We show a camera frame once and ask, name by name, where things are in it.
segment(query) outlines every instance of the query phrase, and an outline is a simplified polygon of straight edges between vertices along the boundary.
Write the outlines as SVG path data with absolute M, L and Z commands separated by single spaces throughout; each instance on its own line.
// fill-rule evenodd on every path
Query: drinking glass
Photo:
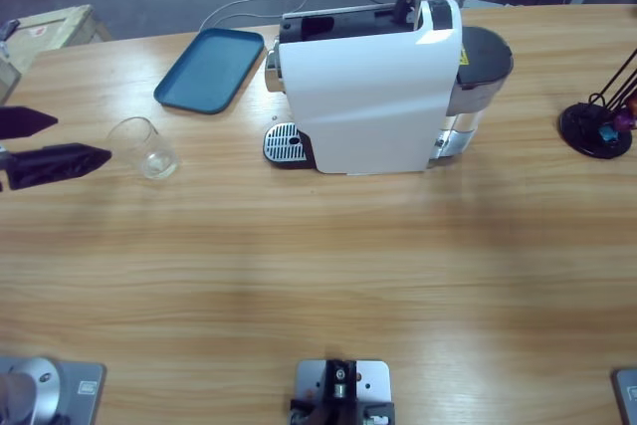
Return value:
M 110 131 L 107 140 L 115 158 L 128 163 L 148 179 L 167 178 L 179 164 L 172 146 L 142 116 L 120 122 Z

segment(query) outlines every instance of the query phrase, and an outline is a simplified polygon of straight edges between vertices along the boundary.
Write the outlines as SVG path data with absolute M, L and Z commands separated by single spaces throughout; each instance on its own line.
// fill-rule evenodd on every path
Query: yellow label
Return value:
M 462 51 L 460 52 L 460 65 L 469 65 L 469 57 L 467 57 L 467 51 L 465 50 L 465 46 L 462 46 Z

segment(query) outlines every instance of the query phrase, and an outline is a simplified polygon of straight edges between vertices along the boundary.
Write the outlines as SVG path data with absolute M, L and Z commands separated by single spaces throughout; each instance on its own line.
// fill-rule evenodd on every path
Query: white coffee machine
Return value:
M 495 33 L 464 27 L 453 0 L 397 0 L 285 15 L 266 61 L 294 123 L 264 153 L 323 173 L 423 171 L 463 152 L 513 68 Z

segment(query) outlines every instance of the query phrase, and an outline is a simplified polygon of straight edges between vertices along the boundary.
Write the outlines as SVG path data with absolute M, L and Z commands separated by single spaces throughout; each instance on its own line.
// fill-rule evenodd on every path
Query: table surface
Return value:
M 466 12 L 513 74 L 462 157 L 383 176 L 270 166 L 264 133 L 291 115 L 263 63 L 223 113 L 157 104 L 191 34 L 42 54 L 11 104 L 60 123 L 7 147 L 102 145 L 143 115 L 182 164 L 2 193 L 0 353 L 103 362 L 101 424 L 283 424 L 297 362 L 326 356 L 387 361 L 403 424 L 619 423 L 637 153 L 582 156 L 555 119 L 633 50 L 636 15 Z

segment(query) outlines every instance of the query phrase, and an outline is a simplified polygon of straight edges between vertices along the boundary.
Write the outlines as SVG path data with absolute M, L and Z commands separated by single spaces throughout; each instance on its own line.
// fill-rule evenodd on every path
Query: plastic tray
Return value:
M 154 91 L 163 105 L 218 113 L 232 101 L 264 41 L 254 32 L 208 29 L 200 32 Z

